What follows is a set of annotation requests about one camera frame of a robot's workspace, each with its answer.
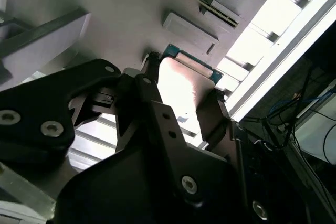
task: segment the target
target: rectangular slot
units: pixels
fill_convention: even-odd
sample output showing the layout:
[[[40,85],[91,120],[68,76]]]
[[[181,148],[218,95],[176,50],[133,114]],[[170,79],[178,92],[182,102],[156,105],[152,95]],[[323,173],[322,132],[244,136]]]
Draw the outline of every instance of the rectangular slot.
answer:
[[[163,24],[163,28],[182,37],[205,53],[209,53],[214,47],[214,44],[219,43],[217,37],[198,27],[188,19],[173,12],[168,14],[168,17]]]
[[[234,19],[236,23],[240,23],[242,21],[242,18],[240,18],[237,14],[233,13],[231,10],[220,4],[216,0],[210,0],[211,7],[216,8],[217,10],[220,10],[222,13],[232,17],[232,20]],[[207,19],[211,20],[213,23],[215,23],[218,27],[223,29],[223,32],[230,33],[234,31],[234,29],[237,26],[233,26],[231,23],[225,22],[225,20],[220,19],[218,16],[216,16],[213,12],[210,10],[202,7],[201,13],[206,17]]]

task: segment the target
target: black cable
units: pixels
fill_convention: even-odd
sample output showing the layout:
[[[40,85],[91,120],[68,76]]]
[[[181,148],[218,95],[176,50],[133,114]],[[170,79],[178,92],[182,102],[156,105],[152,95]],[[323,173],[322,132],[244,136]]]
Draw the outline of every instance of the black cable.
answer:
[[[336,127],[336,124],[334,124],[333,125],[333,127],[331,127],[329,130],[328,130],[328,132],[326,133],[326,135],[325,135],[325,137],[324,137],[324,140],[323,140],[323,154],[324,154],[324,157],[326,158],[325,160],[326,161],[328,161],[328,163],[329,164],[331,164],[332,165],[332,163],[329,161],[329,159],[327,158],[327,155],[326,155],[326,149],[325,149],[325,143],[326,143],[326,141],[327,141],[327,137],[328,137],[328,135],[329,135],[329,133],[332,131],[332,129],[333,128],[335,128]]]
[[[295,126],[296,117],[300,112],[300,106],[302,104],[303,97],[305,96],[304,94],[306,92],[306,89],[307,89],[307,86],[308,86],[308,83],[309,83],[309,77],[311,76],[312,71],[313,71],[313,68],[310,68],[308,70],[308,73],[307,73],[307,76],[306,76],[306,79],[305,79],[305,83],[303,84],[303,88],[302,88],[302,91],[301,91],[301,96],[298,100],[298,103],[296,104],[292,119],[290,120],[290,123],[289,123],[289,128],[288,128],[288,131],[287,131],[287,134],[286,134],[286,138],[284,140],[284,143],[280,146],[280,148],[286,147],[288,142],[289,142],[290,134],[293,130],[293,127]]]
[[[331,120],[331,121],[334,121],[334,122],[336,122],[336,120],[335,119],[333,119],[333,118],[330,118],[330,117],[328,117],[327,115],[324,115],[324,114],[322,114],[321,112],[318,112],[318,111],[316,111],[316,110],[313,110],[313,109],[309,109],[310,111],[313,111],[313,112],[315,112],[315,113],[318,113],[319,115],[321,115],[321,116],[324,116],[325,118],[328,118],[329,120]]]

